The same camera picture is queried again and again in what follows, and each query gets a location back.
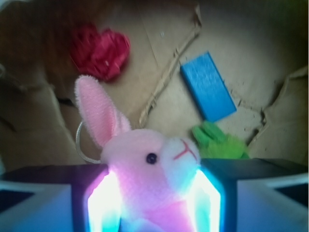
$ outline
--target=blue rectangular object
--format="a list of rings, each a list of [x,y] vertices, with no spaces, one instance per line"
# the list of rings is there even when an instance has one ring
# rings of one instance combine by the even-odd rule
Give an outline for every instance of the blue rectangular object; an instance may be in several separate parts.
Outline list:
[[[209,52],[182,65],[180,71],[203,119],[215,122],[236,112],[236,106]]]

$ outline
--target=blue light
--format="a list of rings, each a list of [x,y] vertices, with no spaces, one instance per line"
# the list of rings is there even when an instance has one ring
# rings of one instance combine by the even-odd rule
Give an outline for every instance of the blue light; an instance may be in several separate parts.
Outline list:
[[[121,202],[117,177],[110,172],[88,198],[90,231],[118,232]]]
[[[221,194],[201,170],[196,173],[187,202],[196,232],[219,231]]]

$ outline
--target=red tissue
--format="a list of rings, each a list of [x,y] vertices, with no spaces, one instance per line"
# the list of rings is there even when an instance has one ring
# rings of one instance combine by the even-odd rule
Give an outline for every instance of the red tissue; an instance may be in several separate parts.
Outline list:
[[[99,34],[93,24],[74,30],[71,42],[70,56],[78,71],[103,81],[120,73],[130,53],[127,36],[110,29]]]

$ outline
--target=pink plush bunny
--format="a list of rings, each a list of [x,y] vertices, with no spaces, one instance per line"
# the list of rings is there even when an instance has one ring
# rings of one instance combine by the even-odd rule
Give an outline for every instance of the pink plush bunny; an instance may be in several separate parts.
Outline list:
[[[185,201],[200,164],[188,139],[131,130],[96,79],[81,76],[75,89],[86,128],[120,183],[122,231],[195,230]]]

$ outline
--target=green toy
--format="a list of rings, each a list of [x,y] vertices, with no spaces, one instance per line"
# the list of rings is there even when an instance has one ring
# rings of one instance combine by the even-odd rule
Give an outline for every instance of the green toy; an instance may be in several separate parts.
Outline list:
[[[215,159],[248,159],[246,144],[230,134],[225,135],[220,128],[211,122],[203,122],[192,128],[197,141],[201,158]]]

